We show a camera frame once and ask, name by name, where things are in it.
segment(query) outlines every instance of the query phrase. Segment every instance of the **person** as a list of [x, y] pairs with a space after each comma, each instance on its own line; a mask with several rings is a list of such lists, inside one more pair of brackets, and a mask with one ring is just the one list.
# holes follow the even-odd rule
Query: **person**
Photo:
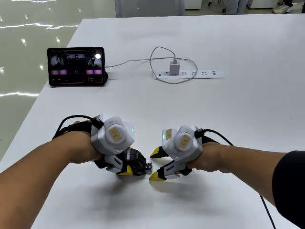
[[[71, 131], [31, 151], [0, 174], [0, 228], [30, 228], [50, 189], [69, 163], [99, 160], [86, 132]], [[203, 145], [189, 168], [233, 173], [277, 207], [280, 214], [305, 227], [305, 152], [275, 153]]]
[[244, 14], [249, 0], [228, 0], [226, 14]]

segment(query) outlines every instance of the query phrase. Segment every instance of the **power outlet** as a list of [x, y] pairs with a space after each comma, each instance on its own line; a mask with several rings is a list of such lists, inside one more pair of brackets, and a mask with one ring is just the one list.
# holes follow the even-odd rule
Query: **power outlet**
[[[179, 75], [169, 75], [169, 71], [167, 72], [155, 72], [159, 79], [189, 79], [192, 78], [195, 74], [195, 70], [186, 70], [180, 71]], [[224, 78], [223, 72], [219, 70], [198, 70], [197, 75], [194, 79], [219, 79]]]

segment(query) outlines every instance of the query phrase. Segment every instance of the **charging cable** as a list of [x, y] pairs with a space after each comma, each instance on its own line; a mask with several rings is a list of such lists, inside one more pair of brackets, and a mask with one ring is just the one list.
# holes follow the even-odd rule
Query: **charging cable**
[[[173, 57], [156, 57], [156, 58], [153, 58], [153, 54], [156, 51], [156, 49], [165, 49], [165, 50], [171, 52], [173, 54]], [[180, 63], [178, 62], [178, 60], [191, 62], [195, 66], [195, 73], [192, 75], [191, 78], [186, 79], [186, 80], [182, 80], [182, 81], [179, 81], [179, 82], [169, 82], [169, 81], [162, 80], [155, 73], [155, 71], [154, 71], [154, 69], [152, 67], [152, 61], [153, 60], [164, 60], [164, 59], [172, 59], [173, 60], [173, 61], [170, 62], [170, 75], [179, 75]], [[197, 66], [197, 64], [194, 61], [192, 61], [191, 59], [187, 59], [187, 58], [178, 58], [178, 57], [176, 57], [176, 54], [172, 50], [170, 50], [168, 48], [165, 48], [165, 47], [162, 47], [162, 46], [155, 47], [153, 49], [149, 59], [132, 59], [132, 60], [127, 60], [127, 61], [119, 63], [119, 64], [105, 66], [105, 68], [113, 68], [113, 67], [121, 66], [121, 65], [129, 63], [129, 62], [133, 62], [133, 61], [149, 61], [149, 65], [151, 67], [151, 70], [152, 70], [152, 73], [153, 73], [154, 77], [157, 80], [159, 80], [159, 81], [161, 81], [163, 83], [169, 83], [169, 84], [184, 83], [184, 82], [192, 80], [197, 75], [197, 72], [198, 72], [198, 66]]]

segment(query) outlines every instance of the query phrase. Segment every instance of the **wrist strap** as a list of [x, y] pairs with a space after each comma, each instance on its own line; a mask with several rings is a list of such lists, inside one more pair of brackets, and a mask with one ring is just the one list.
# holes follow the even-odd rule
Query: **wrist strap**
[[67, 132], [71, 132], [71, 131], [83, 131], [83, 132], [87, 132], [88, 134], [91, 135], [91, 128], [92, 128], [91, 122], [86, 121], [86, 122], [75, 123], [75, 124], [69, 125], [67, 127], [64, 127], [63, 129], [58, 131], [55, 134], [55, 136], [52, 138], [52, 140]]

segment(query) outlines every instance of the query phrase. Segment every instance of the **plug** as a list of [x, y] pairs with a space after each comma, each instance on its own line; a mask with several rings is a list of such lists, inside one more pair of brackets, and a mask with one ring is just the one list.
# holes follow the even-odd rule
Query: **plug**
[[180, 63], [177, 59], [170, 62], [170, 75], [179, 75]]

